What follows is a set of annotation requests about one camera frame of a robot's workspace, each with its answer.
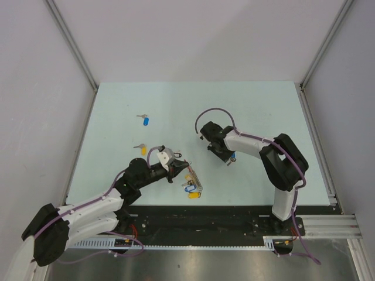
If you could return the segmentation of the red-handled metal key holder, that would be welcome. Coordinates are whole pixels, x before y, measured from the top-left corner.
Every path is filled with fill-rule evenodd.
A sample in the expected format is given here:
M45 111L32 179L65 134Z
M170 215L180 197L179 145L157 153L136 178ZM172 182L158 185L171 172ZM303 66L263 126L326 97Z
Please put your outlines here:
M195 170L193 169L192 167L192 162L190 161L187 161L189 163L189 167L187 168L188 170L188 174L187 175L190 175L192 180L193 180L193 184L196 185L196 190L195 192L202 192L203 191L203 186L202 184L200 183L200 180L195 172Z

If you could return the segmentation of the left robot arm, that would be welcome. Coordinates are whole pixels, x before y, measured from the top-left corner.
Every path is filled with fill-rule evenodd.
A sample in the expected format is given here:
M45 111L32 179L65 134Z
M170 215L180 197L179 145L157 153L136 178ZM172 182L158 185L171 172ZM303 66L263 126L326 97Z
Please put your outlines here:
M104 232L125 233L129 229L127 207L140 198L140 189L162 179L172 183L188 167L188 162L177 159L148 166L145 159L135 158L106 192L84 203L44 205L21 235L34 239L32 260L47 266L76 242Z

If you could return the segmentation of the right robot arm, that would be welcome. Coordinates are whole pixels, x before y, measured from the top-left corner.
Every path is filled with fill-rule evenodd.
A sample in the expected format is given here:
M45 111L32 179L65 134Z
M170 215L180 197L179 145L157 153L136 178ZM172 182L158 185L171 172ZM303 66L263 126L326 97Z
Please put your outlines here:
M284 235L291 229L291 217L295 211L296 191L306 185L305 173L309 164L287 134L274 139L250 136L233 126L222 128L210 121L200 130L200 139L208 141L207 149L224 163L235 161L235 153L241 152L260 159L269 181L275 187L274 203L270 215L271 230Z

